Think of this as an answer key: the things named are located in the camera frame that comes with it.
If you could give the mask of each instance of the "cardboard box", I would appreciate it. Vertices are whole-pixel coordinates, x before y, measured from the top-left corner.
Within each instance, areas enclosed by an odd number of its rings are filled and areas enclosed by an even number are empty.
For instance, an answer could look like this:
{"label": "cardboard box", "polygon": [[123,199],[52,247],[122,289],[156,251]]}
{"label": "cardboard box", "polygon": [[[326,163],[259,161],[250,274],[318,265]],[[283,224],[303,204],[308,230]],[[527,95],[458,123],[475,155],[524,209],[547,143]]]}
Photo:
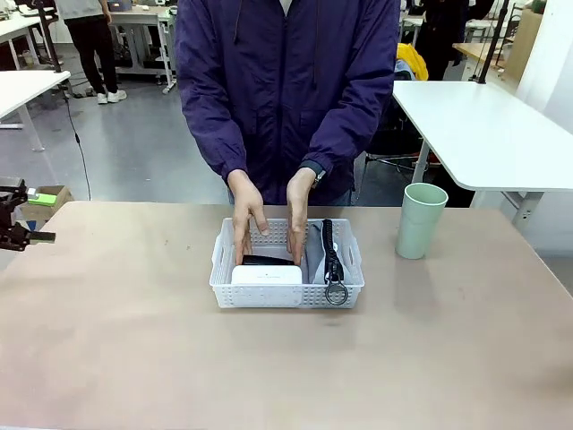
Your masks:
{"label": "cardboard box", "polygon": [[41,206],[26,202],[20,205],[21,214],[26,221],[48,221],[62,206],[74,200],[70,189],[63,185],[39,186],[36,188],[36,193],[55,195],[56,204],[54,206]]}
{"label": "cardboard box", "polygon": [[539,13],[533,13],[528,9],[523,11],[511,54],[505,66],[504,76],[508,76],[516,82],[521,81],[531,50],[534,48],[542,19],[543,15]]}

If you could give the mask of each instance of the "chair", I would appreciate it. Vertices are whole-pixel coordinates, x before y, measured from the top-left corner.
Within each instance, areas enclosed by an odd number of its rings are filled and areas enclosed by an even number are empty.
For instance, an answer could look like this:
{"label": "chair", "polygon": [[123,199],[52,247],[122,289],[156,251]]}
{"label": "chair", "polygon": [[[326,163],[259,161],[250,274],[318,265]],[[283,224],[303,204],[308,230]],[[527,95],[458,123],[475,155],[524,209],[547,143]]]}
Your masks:
{"label": "chair", "polygon": [[[408,73],[396,73],[396,81],[410,80]],[[401,172],[402,169],[414,171],[412,165],[407,166],[404,164],[404,161],[417,160],[422,143],[422,136],[410,122],[400,105],[392,99],[384,113],[378,132],[376,132],[370,146],[366,150],[366,160],[360,180],[360,191],[362,191],[366,169],[373,161],[393,166],[398,172]]]}

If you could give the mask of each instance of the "black cable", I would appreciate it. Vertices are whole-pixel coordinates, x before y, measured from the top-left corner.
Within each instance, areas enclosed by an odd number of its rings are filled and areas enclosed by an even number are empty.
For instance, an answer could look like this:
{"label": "black cable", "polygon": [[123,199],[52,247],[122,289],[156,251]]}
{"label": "black cable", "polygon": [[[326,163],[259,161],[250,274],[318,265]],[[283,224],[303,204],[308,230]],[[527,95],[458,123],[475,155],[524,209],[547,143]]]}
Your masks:
{"label": "black cable", "polygon": [[[497,0],[497,1],[495,2],[495,9],[493,9],[495,12],[497,12],[499,5],[500,5],[500,0]],[[488,33],[492,30],[492,28],[493,28],[493,22],[494,22],[494,21],[495,21],[495,20],[492,20],[492,23],[490,24],[490,27],[487,29],[487,32],[488,32]],[[474,69],[474,74],[473,74],[473,76],[472,76],[472,80],[473,80],[473,79],[477,79],[477,68],[480,66],[480,59],[482,58],[483,50],[484,50],[484,49],[485,49],[485,43],[483,43],[482,52],[480,52],[480,56],[479,56],[477,62],[475,63],[475,69]]]}
{"label": "black cable", "polygon": [[65,105],[68,108],[68,117],[70,118],[70,124],[72,125],[75,141],[78,143],[78,147],[80,148],[81,162],[83,163],[83,173],[86,176],[86,184],[88,185],[88,200],[91,201],[91,187],[90,187],[90,179],[88,178],[88,169],[86,168],[86,159],[83,156],[83,149],[81,148],[80,136],[78,135],[78,132],[76,132],[75,130],[75,125],[73,125],[72,113],[70,112],[70,102],[68,101],[68,98],[65,96],[65,94],[64,94],[64,101]]}
{"label": "black cable", "polygon": [[80,82],[80,83],[75,83],[74,85],[72,85],[72,88],[74,88],[74,87],[79,87],[80,85],[83,85],[84,83],[87,83],[87,82],[89,82],[89,81],[88,81],[88,80],[85,80],[85,81],[82,81],[82,82]]}

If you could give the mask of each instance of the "white desk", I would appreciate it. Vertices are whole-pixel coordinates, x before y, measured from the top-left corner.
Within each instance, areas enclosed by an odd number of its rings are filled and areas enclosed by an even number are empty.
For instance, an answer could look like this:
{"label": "white desk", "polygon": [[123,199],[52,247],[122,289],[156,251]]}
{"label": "white desk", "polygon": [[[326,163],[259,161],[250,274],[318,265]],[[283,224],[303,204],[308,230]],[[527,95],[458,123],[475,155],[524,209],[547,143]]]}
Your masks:
{"label": "white desk", "polygon": [[414,40],[412,40],[412,45],[415,46],[415,42],[418,40],[418,34],[420,34],[420,29],[422,28],[423,18],[421,16],[411,16],[404,18],[402,25],[400,26],[400,40],[402,39],[402,34],[404,32],[404,27],[414,27]]}
{"label": "white desk", "polygon": [[[573,159],[573,135],[506,91],[474,82],[396,82],[394,98],[424,138],[413,182],[423,180],[432,150],[459,186],[503,192],[517,207],[519,229],[544,192],[573,191],[571,172],[545,159]],[[473,206],[482,199],[477,193]]]}
{"label": "white desk", "polygon": [[[173,77],[175,70],[175,43],[173,33],[175,31],[175,16],[165,6],[151,6],[149,10],[143,10],[135,5],[131,11],[112,12],[112,25],[121,25],[128,29],[125,32],[132,59],[132,67],[117,67],[119,73],[164,74],[167,78],[167,86],[163,93],[167,94],[176,84]],[[164,69],[143,67],[143,60],[149,56],[149,46],[145,34],[142,33],[144,26],[158,28],[160,52]]]}
{"label": "white desk", "polygon": [[26,41],[28,42],[28,49],[34,58],[34,63],[39,64],[38,56],[36,55],[36,50],[32,44],[32,38],[29,31],[29,27],[36,24],[39,24],[38,17],[25,18],[19,14],[12,15],[9,20],[0,21],[0,43],[8,42],[10,45],[12,58],[16,64],[17,69],[20,69],[20,65],[18,63],[18,57],[16,55],[12,40],[21,36],[26,37]]}
{"label": "white desk", "polygon": [[[421,16],[411,16],[401,19],[400,23],[400,40],[404,33],[404,27],[414,27],[414,40],[412,45],[415,46],[415,42],[418,40],[418,35],[420,34],[420,29],[422,28],[423,18]],[[490,28],[495,28],[496,21],[487,20],[472,20],[468,21],[466,24],[466,41],[471,42],[474,38],[474,33],[478,30],[482,32],[480,38],[481,41],[485,38],[487,31]]]}
{"label": "white desk", "polygon": [[42,151],[44,147],[36,133],[26,103],[69,78],[69,72],[54,73],[49,70],[0,72],[0,118],[17,110],[35,151]]}

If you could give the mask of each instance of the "workbench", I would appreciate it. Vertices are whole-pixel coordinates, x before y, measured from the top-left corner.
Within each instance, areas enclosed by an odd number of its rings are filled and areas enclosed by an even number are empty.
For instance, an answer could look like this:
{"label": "workbench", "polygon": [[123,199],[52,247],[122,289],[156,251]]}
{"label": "workbench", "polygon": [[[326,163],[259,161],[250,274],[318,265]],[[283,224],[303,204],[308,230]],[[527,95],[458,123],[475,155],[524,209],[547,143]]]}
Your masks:
{"label": "workbench", "polygon": [[[167,78],[167,86],[163,93],[167,94],[175,86],[175,16],[165,6],[150,6],[144,10],[135,5],[132,10],[126,12],[112,12],[113,26],[122,26],[125,29],[127,45],[132,59],[132,67],[117,67],[118,73],[164,74]],[[143,61],[150,56],[149,45],[144,29],[147,26],[157,27],[160,41],[161,61],[164,68],[149,68],[143,66]]]}
{"label": "workbench", "polygon": [[20,69],[20,63],[18,62],[18,56],[16,55],[16,50],[14,49],[13,40],[20,37],[26,38],[28,49],[30,50],[32,58],[34,59],[34,64],[39,64],[38,55],[34,49],[30,35],[30,27],[36,24],[39,24],[38,17],[25,18],[19,13],[13,14],[9,20],[0,21],[0,44],[8,42],[14,64],[16,65],[16,69]]}
{"label": "workbench", "polygon": [[56,243],[0,278],[0,426],[570,430],[573,300],[497,211],[445,210],[408,261],[399,208],[310,208],[358,240],[366,286],[346,311],[219,309],[231,214],[67,203]]}
{"label": "workbench", "polygon": [[[400,36],[399,39],[402,39],[404,35],[405,28],[414,28],[414,39],[412,41],[412,45],[415,47],[415,43],[418,40],[418,35],[420,34],[420,29],[423,25],[423,16],[400,16]],[[465,41],[471,42],[474,39],[474,35],[476,31],[481,31],[482,34],[480,36],[480,42],[483,42],[485,37],[487,36],[487,32],[490,29],[495,27],[495,21],[487,21],[487,20],[472,20],[466,23],[466,35]]]}
{"label": "workbench", "polygon": [[522,231],[544,193],[573,192],[568,169],[540,161],[544,154],[573,159],[573,135],[506,91],[476,82],[402,81],[394,98],[424,138],[413,182],[423,181],[432,150],[456,184],[477,191],[473,207],[487,192],[503,193]]}
{"label": "workbench", "polygon": [[[485,63],[488,52],[490,50],[491,42],[488,43],[454,43],[452,47],[457,51],[461,52],[465,56],[468,56],[472,60],[478,61],[479,63]],[[505,61],[500,58],[500,51],[496,48],[495,54],[493,54],[491,69],[500,70],[505,67]]]}
{"label": "workbench", "polygon": [[0,94],[2,94],[0,118],[14,110],[18,111],[23,129],[34,151],[42,151],[44,147],[32,123],[26,103],[67,79],[70,79],[69,72],[55,73],[51,70],[0,72]]}

